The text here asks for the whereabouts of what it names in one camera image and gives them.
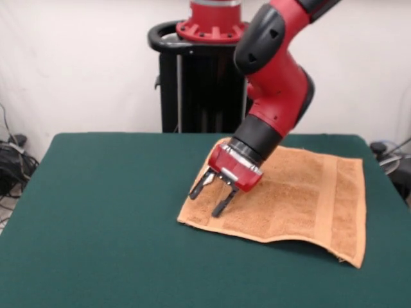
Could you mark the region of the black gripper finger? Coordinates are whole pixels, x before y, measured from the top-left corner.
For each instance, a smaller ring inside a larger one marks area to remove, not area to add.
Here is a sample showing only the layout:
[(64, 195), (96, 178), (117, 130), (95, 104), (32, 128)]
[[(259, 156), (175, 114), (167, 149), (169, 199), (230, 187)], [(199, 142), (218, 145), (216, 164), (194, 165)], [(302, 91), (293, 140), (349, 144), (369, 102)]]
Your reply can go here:
[(202, 189), (213, 182), (215, 172), (212, 169), (206, 169), (204, 174), (201, 176), (200, 180), (194, 185), (189, 193), (189, 198), (195, 200), (198, 195), (202, 192)]
[(213, 218), (218, 218), (222, 214), (222, 212), (226, 209), (231, 200), (235, 197), (237, 192), (238, 188), (231, 189), (230, 193), (224, 199), (222, 199), (212, 211), (211, 215)]

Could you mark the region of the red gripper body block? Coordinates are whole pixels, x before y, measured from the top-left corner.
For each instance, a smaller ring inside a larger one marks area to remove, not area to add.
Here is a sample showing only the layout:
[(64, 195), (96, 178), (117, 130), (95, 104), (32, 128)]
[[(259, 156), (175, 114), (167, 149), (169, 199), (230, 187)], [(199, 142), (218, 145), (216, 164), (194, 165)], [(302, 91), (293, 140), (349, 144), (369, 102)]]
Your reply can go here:
[(257, 165), (242, 157), (227, 143), (219, 143), (211, 152), (208, 166), (229, 179), (238, 189), (249, 192), (263, 176)]

